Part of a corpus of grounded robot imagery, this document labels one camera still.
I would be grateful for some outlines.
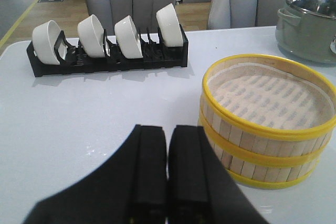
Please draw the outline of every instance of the tabletop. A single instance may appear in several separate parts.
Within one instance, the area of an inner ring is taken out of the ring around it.
[[[197,125],[202,77],[221,58],[246,53],[286,57],[336,84],[335,65],[283,51],[274,32],[275,27],[187,32],[187,68],[39,78],[26,55],[29,41],[9,46],[0,58],[0,223],[21,223],[35,202],[91,173],[135,124],[162,126],[167,144],[176,125]],[[333,136],[318,167],[301,184],[281,190],[239,187],[272,224],[332,224],[335,164]]]

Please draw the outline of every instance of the bamboo steamer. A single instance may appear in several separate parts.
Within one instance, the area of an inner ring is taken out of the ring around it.
[[[336,89],[288,59],[236,55],[203,78],[199,122],[234,179],[278,189],[306,179],[336,124]]]

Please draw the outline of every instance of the pot lid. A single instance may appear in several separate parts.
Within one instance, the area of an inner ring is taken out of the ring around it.
[[[286,0],[286,3],[302,13],[336,19],[336,0]]]

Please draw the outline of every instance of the black dish rack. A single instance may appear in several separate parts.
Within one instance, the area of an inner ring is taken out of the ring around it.
[[[27,54],[35,77],[50,74],[72,74],[72,73],[93,73],[100,71],[127,71],[132,69],[158,69],[172,67],[187,67],[188,62],[188,39],[180,25],[183,38],[182,47],[167,47],[162,38],[160,28],[158,28],[159,43],[154,42],[147,29],[148,42],[140,36],[141,50],[143,58],[127,59],[121,52],[118,44],[112,43],[104,29],[103,49],[105,58],[92,58],[83,49],[81,42],[78,46],[71,45],[61,31],[54,45],[54,51],[59,65],[47,65],[42,63],[36,56],[33,42],[27,47]],[[64,43],[67,53],[63,59],[58,52],[58,48]]]

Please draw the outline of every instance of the gray pot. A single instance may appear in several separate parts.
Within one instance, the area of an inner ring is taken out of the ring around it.
[[[336,63],[336,0],[286,0],[278,10],[276,39],[307,60]]]

